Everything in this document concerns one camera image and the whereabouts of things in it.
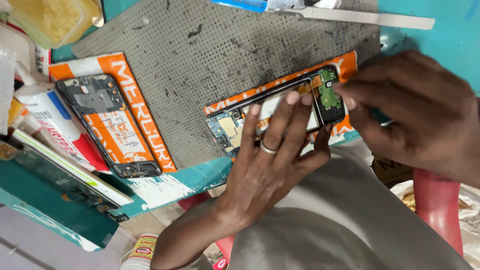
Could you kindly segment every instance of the blue label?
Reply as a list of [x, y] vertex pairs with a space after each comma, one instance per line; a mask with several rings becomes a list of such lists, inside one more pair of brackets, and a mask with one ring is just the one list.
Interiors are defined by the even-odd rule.
[[266, 0], [211, 0], [213, 3], [245, 9], [255, 12], [264, 12], [267, 7]]
[[50, 93], [47, 93], [47, 96], [50, 98], [50, 100], [55, 104], [55, 107], [57, 107], [57, 110], [59, 110], [60, 114], [63, 116], [64, 119], [70, 120], [72, 119], [72, 116], [68, 113], [67, 109], [63, 105], [63, 103], [60, 101], [60, 98], [57, 96], [55, 91], [51, 91]]

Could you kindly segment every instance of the repair mat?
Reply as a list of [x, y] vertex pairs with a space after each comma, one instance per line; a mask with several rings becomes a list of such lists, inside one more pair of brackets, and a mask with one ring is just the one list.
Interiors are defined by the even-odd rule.
[[[341, 8], [376, 12], [377, 1]], [[379, 53], [379, 27], [208, 0], [140, 1], [72, 46], [78, 58], [123, 51], [178, 169], [225, 156], [203, 107], [354, 49], [359, 64]]]

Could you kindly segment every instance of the plastic bag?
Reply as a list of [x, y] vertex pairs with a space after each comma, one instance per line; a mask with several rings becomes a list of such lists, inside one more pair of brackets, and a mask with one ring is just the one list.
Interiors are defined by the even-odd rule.
[[[413, 180], [396, 184], [392, 191], [399, 199], [413, 193]], [[480, 270], [480, 190], [462, 184], [458, 195], [458, 219], [462, 234], [463, 257]]]

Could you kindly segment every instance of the yellow container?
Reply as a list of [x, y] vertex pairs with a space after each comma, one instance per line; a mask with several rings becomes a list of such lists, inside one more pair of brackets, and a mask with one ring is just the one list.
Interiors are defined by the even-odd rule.
[[79, 40], [100, 16], [92, 0], [7, 0], [10, 15], [39, 45], [56, 49]]

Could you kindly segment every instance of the gray shirt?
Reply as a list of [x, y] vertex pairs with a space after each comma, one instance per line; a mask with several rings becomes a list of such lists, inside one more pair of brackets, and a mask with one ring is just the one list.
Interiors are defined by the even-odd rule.
[[[358, 155], [331, 152], [326, 165], [236, 233], [229, 270], [471, 269]], [[212, 267], [202, 255], [179, 269]]]

